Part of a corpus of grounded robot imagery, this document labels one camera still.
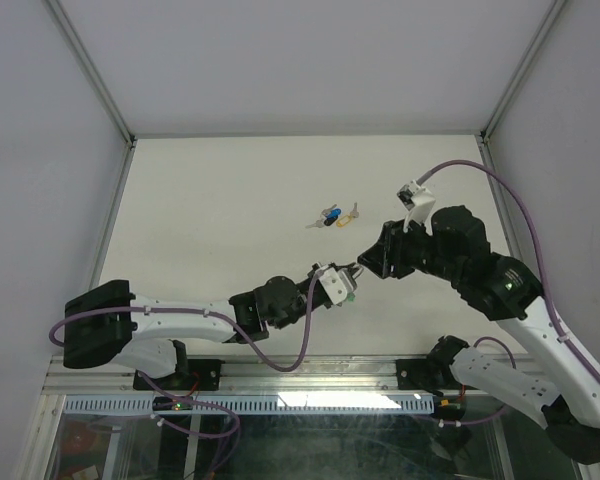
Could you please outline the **yellow tagged key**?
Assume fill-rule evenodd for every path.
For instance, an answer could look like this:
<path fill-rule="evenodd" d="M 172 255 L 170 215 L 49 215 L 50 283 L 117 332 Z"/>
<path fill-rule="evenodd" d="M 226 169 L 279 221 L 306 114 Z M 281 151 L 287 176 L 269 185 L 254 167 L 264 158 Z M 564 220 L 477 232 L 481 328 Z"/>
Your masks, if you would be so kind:
<path fill-rule="evenodd" d="M 358 217 L 359 217 L 358 203 L 355 202 L 353 204 L 352 209 L 346 215 L 342 215 L 338 218 L 338 220 L 336 221 L 336 226 L 338 228 L 344 228 L 347 225 L 349 225 L 352 221 L 357 219 Z"/>

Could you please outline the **keyring with tagged keys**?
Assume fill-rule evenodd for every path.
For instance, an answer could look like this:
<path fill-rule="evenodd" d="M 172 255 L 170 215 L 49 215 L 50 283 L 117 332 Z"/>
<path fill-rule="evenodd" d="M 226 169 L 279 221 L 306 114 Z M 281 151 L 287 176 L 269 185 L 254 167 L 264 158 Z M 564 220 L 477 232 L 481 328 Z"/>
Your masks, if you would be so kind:
<path fill-rule="evenodd" d="M 355 299 L 356 291 L 358 290 L 358 280 L 359 280 L 359 277 L 364 273 L 364 271 L 365 271 L 365 269 L 363 268 L 363 271 L 361 272 L 361 274 L 359 276 L 350 276 L 346 272 L 345 276 L 346 276 L 346 279 L 348 282 L 346 300 L 348 302 L 352 302 Z"/>

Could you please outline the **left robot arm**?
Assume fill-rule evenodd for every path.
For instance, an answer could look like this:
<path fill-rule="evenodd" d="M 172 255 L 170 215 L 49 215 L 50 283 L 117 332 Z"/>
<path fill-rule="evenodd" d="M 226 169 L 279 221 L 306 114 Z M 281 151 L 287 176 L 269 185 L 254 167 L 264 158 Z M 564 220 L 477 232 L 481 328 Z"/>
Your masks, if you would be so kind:
<path fill-rule="evenodd" d="M 251 345 L 319 309 L 353 298 L 357 263 L 315 264 L 301 282 L 274 276 L 244 293 L 208 303 L 163 302 L 111 280 L 66 303 L 50 338 L 63 349 L 63 365 L 84 370 L 115 364 L 141 371 L 168 388 L 189 377 L 185 340 Z"/>

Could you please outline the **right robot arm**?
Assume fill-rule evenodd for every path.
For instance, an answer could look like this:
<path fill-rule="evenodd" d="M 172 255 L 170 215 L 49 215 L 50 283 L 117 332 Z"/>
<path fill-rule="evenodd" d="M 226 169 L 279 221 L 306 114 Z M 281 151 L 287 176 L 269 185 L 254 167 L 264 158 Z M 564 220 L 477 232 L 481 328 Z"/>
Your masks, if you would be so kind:
<path fill-rule="evenodd" d="M 484 223 L 464 206 L 433 214 L 430 227 L 387 221 L 358 257 L 381 279 L 416 271 L 450 283 L 460 298 L 514 338 L 544 371 L 543 380 L 490 366 L 476 348 L 441 338 L 428 354 L 432 383 L 455 381 L 489 393 L 539 425 L 570 459 L 600 462 L 600 365 L 546 304 L 541 282 L 521 261 L 492 251 Z"/>

